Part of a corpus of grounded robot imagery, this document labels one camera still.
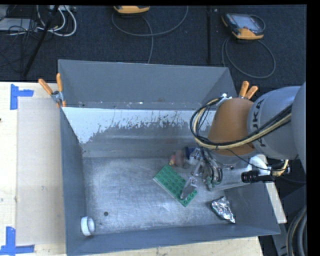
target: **black cable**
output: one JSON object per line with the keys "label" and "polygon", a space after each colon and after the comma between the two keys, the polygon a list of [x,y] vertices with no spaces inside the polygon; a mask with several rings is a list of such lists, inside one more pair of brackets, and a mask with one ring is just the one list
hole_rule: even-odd
{"label": "black cable", "polygon": [[271,57],[272,57],[272,61],[273,61],[273,69],[272,71],[268,74],[268,75],[263,75],[263,76],[256,76],[256,75],[252,75],[249,73],[246,73],[244,71],[242,71],[239,67],[237,67],[237,65],[231,60],[229,54],[228,54],[228,50],[227,50],[227,45],[228,42],[230,40],[230,37],[228,37],[227,39],[224,40],[223,44],[222,44],[222,50],[221,50],[221,56],[222,56],[222,63],[223,66],[226,67],[226,63],[225,63],[225,58],[224,58],[224,53],[226,55],[226,57],[228,58],[229,62],[233,65],[233,67],[235,67],[239,72],[241,72],[242,74],[251,77],[251,78],[256,78],[256,79],[265,79],[265,78],[269,78],[270,76],[272,76],[276,70],[276,59],[275,56],[273,55],[273,53],[271,52],[271,50],[260,40],[256,40],[258,41],[258,43],[262,44],[267,51],[270,53]]}
{"label": "black cable", "polygon": [[307,225],[308,221],[305,224],[304,230],[303,230],[303,250],[304,254],[308,255],[308,231],[307,231]]}
{"label": "black cable", "polygon": [[[279,120],[281,120],[282,118],[284,118],[286,115],[288,115],[289,113],[291,113],[291,110],[292,110],[292,104],[290,104],[288,107],[286,107],[285,109],[283,109],[282,111],[280,111],[277,115],[275,115],[273,118],[271,118],[270,120],[268,120],[266,123],[264,123],[264,124],[263,124],[262,126],[260,126],[258,129],[256,129],[254,132],[251,132],[249,135],[247,135],[246,137],[244,137],[244,138],[242,138],[242,139],[234,140],[234,141],[228,141],[228,142],[214,143],[214,142],[210,141],[208,138],[205,138],[205,137],[199,135],[199,129],[198,129],[199,126],[198,126],[198,124],[201,122],[201,119],[202,119],[202,117],[204,116],[204,113],[205,113],[206,110],[208,109],[208,106],[211,107],[211,106],[215,105],[216,103],[218,103],[218,102],[219,102],[218,99],[222,99],[222,98],[215,98],[215,99],[213,99],[213,100],[217,100],[217,101],[212,102],[212,103],[210,103],[210,104],[207,103],[206,105],[204,105],[204,106],[202,106],[201,108],[197,109],[197,110],[193,113],[193,115],[191,116],[190,123],[189,123],[190,130],[191,130],[192,134],[194,135],[194,137],[196,137],[196,138],[199,139],[200,141],[202,141],[202,142],[204,142],[204,143],[206,143],[206,144],[208,144],[208,145],[212,145],[212,146],[229,146],[229,145],[232,145],[232,144],[235,144],[235,143],[239,143],[239,142],[243,142],[243,141],[245,141],[245,140],[247,140],[247,139],[250,139],[252,136],[257,135],[257,134],[258,134],[259,132],[261,132],[263,129],[266,129],[267,127],[271,126],[273,123],[276,123],[276,122],[278,122]],[[205,111],[202,113],[201,118],[198,119],[198,121],[197,121],[198,123],[196,124],[196,131],[194,131],[194,129],[193,129],[194,118],[195,118],[196,115],[197,115],[201,110],[203,110],[203,109],[205,109]],[[283,124],[282,124],[281,126],[279,126],[278,128],[286,125],[288,122],[283,123]],[[266,134],[263,135],[263,136],[266,136],[267,134],[275,131],[276,129],[270,130],[268,133],[266,133]]]}
{"label": "black cable", "polygon": [[265,171],[271,171],[271,172],[282,172],[282,171],[285,171],[287,168],[284,168],[284,169],[272,169],[273,166],[271,166],[271,169],[266,169],[266,168],[261,168],[261,167],[258,167],[256,165],[254,165],[253,163],[250,163],[249,161],[245,160],[244,158],[242,158],[241,156],[237,155],[235,152],[233,152],[231,149],[227,148],[226,150],[230,151],[232,154],[234,154],[237,158],[239,158],[240,160],[246,162],[248,165],[251,165],[255,168],[258,168],[260,170],[265,170]]}
{"label": "black cable", "polygon": [[284,176],[279,176],[279,178],[281,178],[282,180],[287,181],[289,183],[295,183],[295,184],[306,184],[307,183],[306,181],[293,180],[293,179],[286,178]]}
{"label": "black cable", "polygon": [[111,21],[112,21],[113,25],[114,25],[118,30],[120,30],[121,32],[126,33],[126,34],[128,34],[128,35],[136,36],[136,37],[153,37],[153,36],[160,36],[160,35],[168,34],[168,33],[172,32],[172,31],[174,31],[175,29],[177,29],[177,28],[185,21],[185,19],[186,19],[186,17],[187,17],[187,14],[188,14],[188,10],[189,10],[189,6],[187,5],[187,6],[186,6],[185,15],[184,15],[184,17],[182,18],[182,20],[179,22],[178,25],[176,25],[175,27],[173,27],[173,28],[171,28],[171,29],[169,29],[169,30],[167,30],[167,31],[159,32],[159,33],[135,34],[135,33],[127,32],[127,31],[121,29],[120,27],[118,27],[117,24],[115,23],[115,20],[114,20],[115,12],[113,12],[112,15],[111,15]]}
{"label": "black cable", "polygon": [[115,23],[115,20],[114,20],[114,15],[115,15],[115,12],[112,13],[112,16],[111,16],[111,20],[112,20],[112,23],[113,25],[118,29],[120,30],[121,32],[127,34],[127,35],[131,35],[131,36],[137,36],[137,37],[151,37],[151,49],[150,49],[150,54],[149,54],[149,58],[148,58],[148,61],[147,63],[149,64],[150,63],[150,60],[151,60],[151,56],[152,56],[152,53],[153,53],[153,49],[154,49],[154,36],[160,36],[160,35],[164,35],[164,34],[167,34],[167,33],[170,33],[172,31],[174,31],[176,28],[178,28],[183,22],[184,20],[186,19],[187,17],[187,14],[188,14],[188,9],[189,9],[189,6],[187,5],[186,6],[186,12],[185,12],[185,15],[183,17],[183,19],[179,22],[178,25],[176,25],[175,27],[167,30],[167,31],[164,31],[164,32],[159,32],[159,33],[153,33],[152,32],[152,28],[151,28],[151,25],[150,23],[148,22],[148,20],[142,16],[143,20],[146,22],[146,24],[148,25],[149,27],[149,30],[150,30],[150,34],[135,34],[135,33],[131,33],[131,32],[127,32],[123,29],[121,29],[120,27],[118,27]]}
{"label": "black cable", "polygon": [[293,250],[293,240],[294,240],[294,235],[295,232],[301,223],[301,220],[305,217],[307,214],[307,206],[305,205],[294,217],[293,221],[291,222],[288,232],[287,232],[287,237],[286,237],[286,249],[288,256],[294,256],[294,250]]}
{"label": "black cable", "polygon": [[[148,25],[150,33],[152,34],[152,28],[151,28],[149,21],[143,16],[142,16],[142,18],[144,19],[144,21]],[[148,58],[148,62],[147,62],[148,64],[150,63],[153,50],[154,50],[154,36],[151,36],[151,49],[150,49],[150,54],[149,54],[149,58]]]}
{"label": "black cable", "polygon": [[300,223],[300,226],[297,231],[297,244],[298,244],[298,251],[299,251],[299,256],[305,256],[305,250],[304,250],[304,230],[306,228],[307,224],[307,214],[303,216],[303,219]]}

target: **blue tape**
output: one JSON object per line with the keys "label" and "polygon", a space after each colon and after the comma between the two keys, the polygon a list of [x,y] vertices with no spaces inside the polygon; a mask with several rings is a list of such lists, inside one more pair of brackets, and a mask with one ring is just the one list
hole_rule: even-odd
{"label": "blue tape", "polygon": [[0,248],[0,255],[16,256],[16,254],[33,253],[35,245],[16,246],[16,229],[10,226],[5,228],[5,245]]}
{"label": "blue tape", "polygon": [[32,97],[33,95],[33,90],[19,90],[18,86],[11,84],[10,110],[18,108],[18,97]]}

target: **yellow cable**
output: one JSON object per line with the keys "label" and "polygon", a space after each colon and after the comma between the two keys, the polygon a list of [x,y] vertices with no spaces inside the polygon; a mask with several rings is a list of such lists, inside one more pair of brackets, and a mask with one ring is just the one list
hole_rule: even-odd
{"label": "yellow cable", "polygon": [[[210,101],[207,105],[213,103],[217,101],[217,99],[214,99],[212,101]],[[196,131],[196,127],[197,127],[197,123],[198,123],[198,120],[200,118],[200,116],[202,115],[202,113],[205,111],[205,108],[203,107],[199,113],[197,114],[196,118],[195,118],[195,121],[193,123],[193,131]],[[194,139],[195,141],[202,147],[205,147],[205,148],[208,148],[208,149],[211,149],[211,150],[224,150],[224,149],[231,149],[231,148],[236,148],[236,147],[239,147],[239,146],[242,146],[244,144],[247,144],[247,143],[250,143],[252,141],[255,141],[259,138],[261,138],[262,136],[264,136],[265,134],[273,131],[274,129],[278,128],[279,126],[281,126],[282,124],[284,124],[285,122],[287,122],[289,119],[291,118],[291,113],[288,114],[287,116],[285,116],[284,118],[282,118],[280,121],[278,121],[277,123],[271,125],[270,127],[262,130],[261,132],[259,132],[258,134],[255,134],[253,135],[252,137],[250,138],[247,138],[243,141],[240,141],[240,142],[236,142],[236,143],[233,143],[233,144],[230,144],[230,145],[219,145],[219,146],[216,146],[216,145],[211,145],[211,144],[207,144],[207,143],[204,143],[202,141],[200,141],[197,137],[194,136]]]}

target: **gray bin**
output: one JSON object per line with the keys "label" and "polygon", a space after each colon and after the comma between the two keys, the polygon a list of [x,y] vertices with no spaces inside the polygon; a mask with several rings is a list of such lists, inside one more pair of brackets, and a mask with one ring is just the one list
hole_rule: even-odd
{"label": "gray bin", "polygon": [[[60,125],[69,256],[280,233],[263,183],[208,191],[199,181],[183,207],[153,180],[174,151],[196,146],[193,112],[223,93],[237,96],[227,68],[59,60],[58,71],[67,104]],[[192,168],[175,171],[187,179]],[[221,196],[236,224],[210,208]],[[81,231],[85,216],[95,222],[91,236]]]}

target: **electronic device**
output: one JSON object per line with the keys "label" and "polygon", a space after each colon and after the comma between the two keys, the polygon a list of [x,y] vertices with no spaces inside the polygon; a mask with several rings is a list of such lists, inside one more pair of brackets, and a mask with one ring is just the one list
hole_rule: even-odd
{"label": "electronic device", "polygon": [[113,8],[121,16],[137,16],[149,11],[149,5],[114,5]]}
{"label": "electronic device", "polygon": [[222,16],[224,25],[240,40],[257,40],[264,36],[264,27],[261,27],[254,15],[224,13]]}

